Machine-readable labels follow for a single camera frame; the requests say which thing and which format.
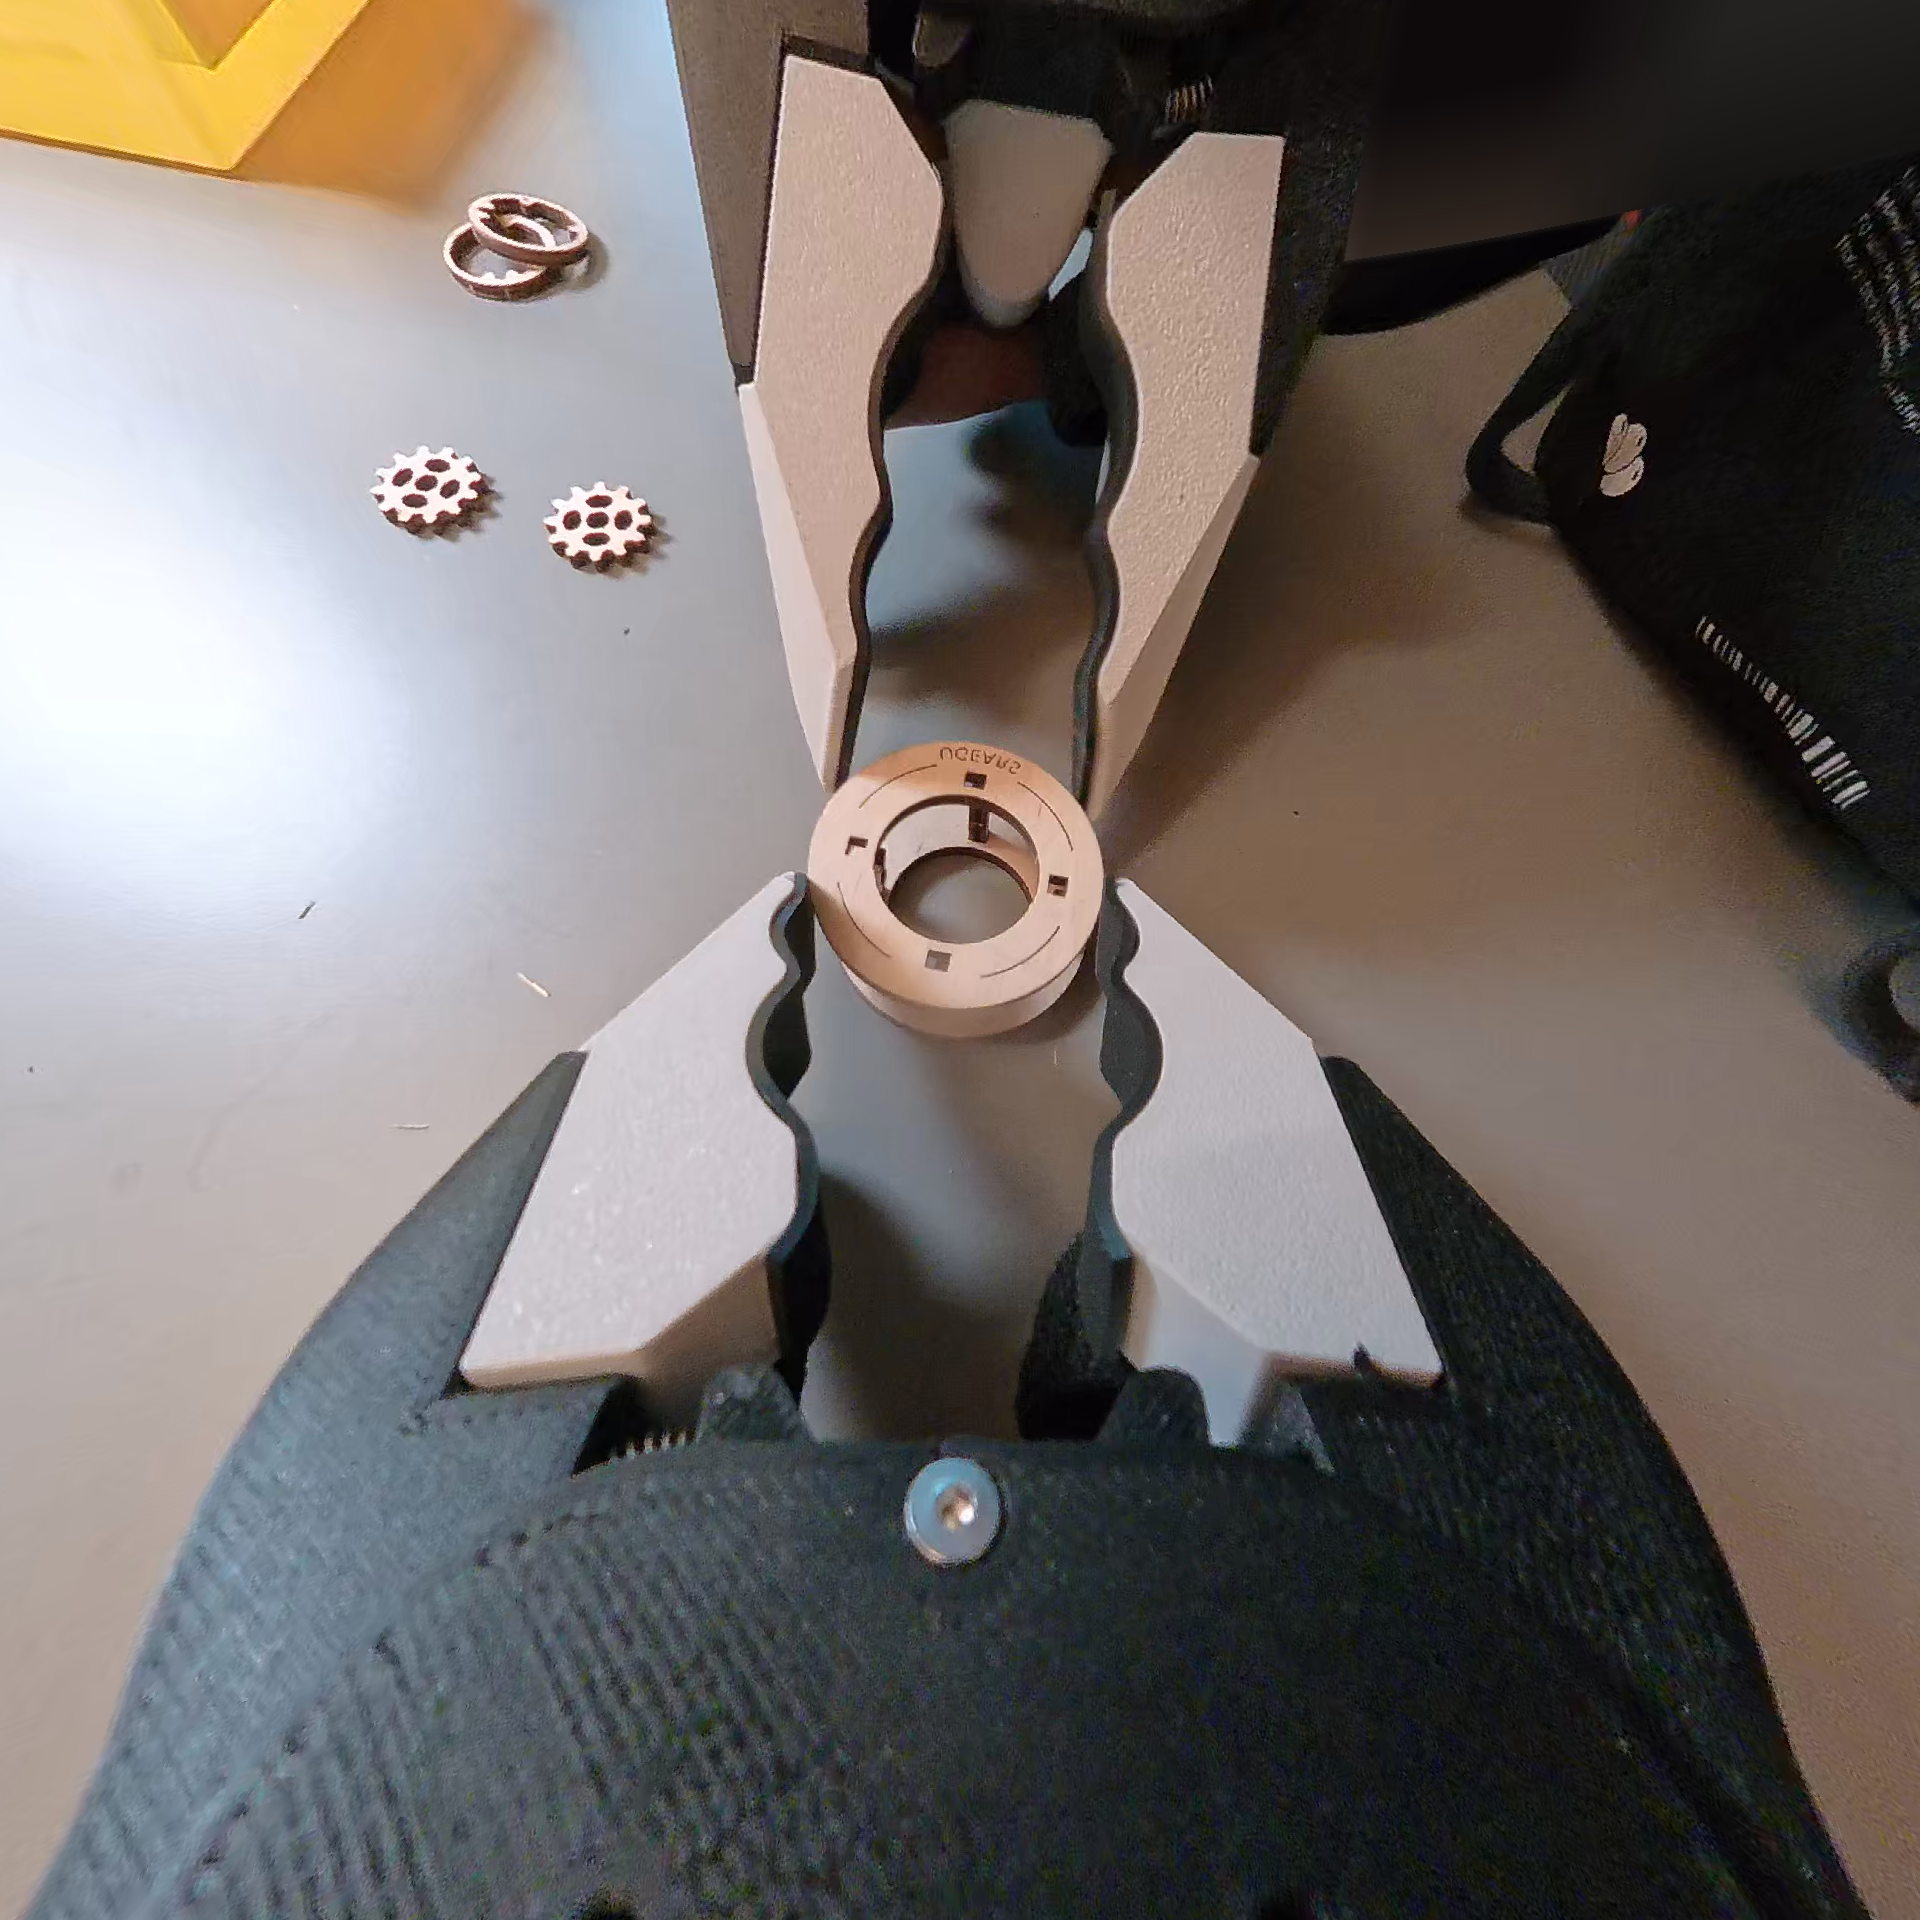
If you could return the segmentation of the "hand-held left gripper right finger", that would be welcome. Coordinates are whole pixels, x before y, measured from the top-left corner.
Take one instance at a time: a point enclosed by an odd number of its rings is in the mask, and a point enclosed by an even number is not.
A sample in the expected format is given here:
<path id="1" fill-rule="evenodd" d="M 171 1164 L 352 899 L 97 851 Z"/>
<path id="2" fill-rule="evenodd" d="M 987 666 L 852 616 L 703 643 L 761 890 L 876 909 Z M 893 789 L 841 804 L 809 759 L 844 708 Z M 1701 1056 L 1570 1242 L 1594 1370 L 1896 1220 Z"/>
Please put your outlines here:
<path id="1" fill-rule="evenodd" d="M 1218 1447 L 1296 1380 L 1437 1385 L 1442 1353 L 1306 1031 L 1132 880 L 1112 887 L 1096 964 L 1121 1111 L 1096 1151 L 1089 1250 L 1117 1289 L 1117 1353 L 1188 1376 Z"/>

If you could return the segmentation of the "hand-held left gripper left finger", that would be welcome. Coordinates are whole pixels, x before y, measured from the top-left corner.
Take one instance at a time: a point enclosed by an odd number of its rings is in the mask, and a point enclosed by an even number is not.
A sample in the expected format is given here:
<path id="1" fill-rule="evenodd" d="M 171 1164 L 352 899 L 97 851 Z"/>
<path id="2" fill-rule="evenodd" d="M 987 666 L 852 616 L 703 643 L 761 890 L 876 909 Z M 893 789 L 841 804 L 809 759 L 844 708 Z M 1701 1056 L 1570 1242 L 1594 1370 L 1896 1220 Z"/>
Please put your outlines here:
<path id="1" fill-rule="evenodd" d="M 771 1363 L 802 1392 L 826 1322 L 809 1068 L 813 916 L 769 880 L 584 1050 L 461 1371 L 508 1388 L 626 1376 L 700 1397 Z"/>

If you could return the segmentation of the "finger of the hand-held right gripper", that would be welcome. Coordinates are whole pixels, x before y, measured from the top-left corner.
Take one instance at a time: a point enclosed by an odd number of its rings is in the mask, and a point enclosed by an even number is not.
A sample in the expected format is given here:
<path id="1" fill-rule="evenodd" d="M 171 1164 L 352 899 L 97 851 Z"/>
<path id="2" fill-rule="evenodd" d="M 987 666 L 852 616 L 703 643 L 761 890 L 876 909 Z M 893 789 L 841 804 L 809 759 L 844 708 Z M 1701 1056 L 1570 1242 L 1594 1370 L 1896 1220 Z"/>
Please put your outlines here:
<path id="1" fill-rule="evenodd" d="M 786 677 L 823 789 L 851 769 L 892 512 L 880 387 L 945 263 L 945 181 L 879 77 L 783 66 L 752 378 L 738 389 Z"/>
<path id="2" fill-rule="evenodd" d="M 1244 499 L 1288 143 L 1194 132 L 1096 228 L 1084 343 L 1106 408 L 1080 668 L 1080 800 L 1114 800 Z"/>

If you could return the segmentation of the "wooden spool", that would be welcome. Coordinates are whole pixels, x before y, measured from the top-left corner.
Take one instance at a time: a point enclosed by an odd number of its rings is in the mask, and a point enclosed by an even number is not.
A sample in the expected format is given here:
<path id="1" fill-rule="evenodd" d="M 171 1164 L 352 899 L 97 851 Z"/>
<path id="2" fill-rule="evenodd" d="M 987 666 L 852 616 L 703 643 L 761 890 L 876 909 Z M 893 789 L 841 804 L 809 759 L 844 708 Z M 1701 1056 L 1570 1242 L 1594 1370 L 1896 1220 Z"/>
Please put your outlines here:
<path id="1" fill-rule="evenodd" d="M 917 931 L 896 890 L 943 858 L 1004 873 L 1021 916 L 972 941 Z M 1009 1034 L 1056 1004 L 1096 936 L 1105 880 L 1080 800 L 1035 761 L 976 740 L 860 769 L 808 845 L 813 916 L 841 970 L 876 1011 L 945 1041 Z"/>

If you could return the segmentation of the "person's right forearm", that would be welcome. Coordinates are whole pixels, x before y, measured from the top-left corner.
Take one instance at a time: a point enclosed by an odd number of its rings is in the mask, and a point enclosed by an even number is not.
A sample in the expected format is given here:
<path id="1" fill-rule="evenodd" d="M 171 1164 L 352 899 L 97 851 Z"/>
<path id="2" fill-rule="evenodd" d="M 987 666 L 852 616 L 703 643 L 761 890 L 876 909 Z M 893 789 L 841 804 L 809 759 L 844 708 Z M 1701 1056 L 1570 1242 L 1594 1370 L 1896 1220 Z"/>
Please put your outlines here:
<path id="1" fill-rule="evenodd" d="M 1631 212 L 1915 132 L 1915 3 L 1394 5 L 1329 331 L 1427 320 Z"/>

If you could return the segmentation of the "person's right hand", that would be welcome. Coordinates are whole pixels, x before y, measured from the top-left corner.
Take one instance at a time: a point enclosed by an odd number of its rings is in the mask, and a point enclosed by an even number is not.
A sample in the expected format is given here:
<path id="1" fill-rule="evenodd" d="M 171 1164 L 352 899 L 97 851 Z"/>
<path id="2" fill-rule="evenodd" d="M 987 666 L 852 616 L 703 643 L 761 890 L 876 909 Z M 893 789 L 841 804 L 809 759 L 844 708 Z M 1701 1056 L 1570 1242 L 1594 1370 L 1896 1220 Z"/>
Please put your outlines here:
<path id="1" fill-rule="evenodd" d="M 927 338 L 917 385 L 885 426 L 945 426 L 1042 397 L 1045 327 L 1039 315 L 1009 329 L 954 322 Z"/>

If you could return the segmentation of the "wooden gear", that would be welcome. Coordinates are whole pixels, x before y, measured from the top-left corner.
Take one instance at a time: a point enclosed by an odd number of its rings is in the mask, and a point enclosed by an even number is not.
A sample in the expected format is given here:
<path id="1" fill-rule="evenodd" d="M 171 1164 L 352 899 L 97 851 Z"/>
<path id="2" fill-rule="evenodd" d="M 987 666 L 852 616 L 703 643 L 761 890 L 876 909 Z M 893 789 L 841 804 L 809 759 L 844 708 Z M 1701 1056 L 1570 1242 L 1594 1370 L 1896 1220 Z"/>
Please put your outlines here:
<path id="1" fill-rule="evenodd" d="M 555 497 L 541 528 L 555 555 L 593 572 L 631 569 L 649 559 L 657 539 L 649 503 L 610 483 L 572 487 Z"/>
<path id="2" fill-rule="evenodd" d="M 492 512 L 492 475 L 452 447 L 404 448 L 376 468 L 371 499 L 380 516 L 418 539 L 452 539 Z"/>

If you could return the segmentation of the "person's black hoodie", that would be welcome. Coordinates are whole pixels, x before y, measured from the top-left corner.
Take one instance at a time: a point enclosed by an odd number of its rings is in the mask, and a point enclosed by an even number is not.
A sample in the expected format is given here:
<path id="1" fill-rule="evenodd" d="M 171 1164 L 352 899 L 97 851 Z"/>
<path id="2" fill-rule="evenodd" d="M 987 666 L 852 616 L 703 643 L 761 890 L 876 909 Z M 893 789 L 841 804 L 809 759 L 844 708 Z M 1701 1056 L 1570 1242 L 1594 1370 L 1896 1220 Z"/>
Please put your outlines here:
<path id="1" fill-rule="evenodd" d="M 1466 463 L 1909 904 L 1915 195 L 1909 152 L 1655 208 Z"/>

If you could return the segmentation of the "yellow plastic bin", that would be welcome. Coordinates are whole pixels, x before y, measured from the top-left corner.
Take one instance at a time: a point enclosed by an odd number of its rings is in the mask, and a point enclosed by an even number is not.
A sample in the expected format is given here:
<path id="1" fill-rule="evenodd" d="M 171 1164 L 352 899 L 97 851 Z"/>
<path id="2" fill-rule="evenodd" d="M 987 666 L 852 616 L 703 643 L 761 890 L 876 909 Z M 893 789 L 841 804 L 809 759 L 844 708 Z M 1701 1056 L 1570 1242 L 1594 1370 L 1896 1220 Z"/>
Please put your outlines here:
<path id="1" fill-rule="evenodd" d="M 10 137 L 432 199 L 537 45 L 520 3 L 5 3 Z"/>

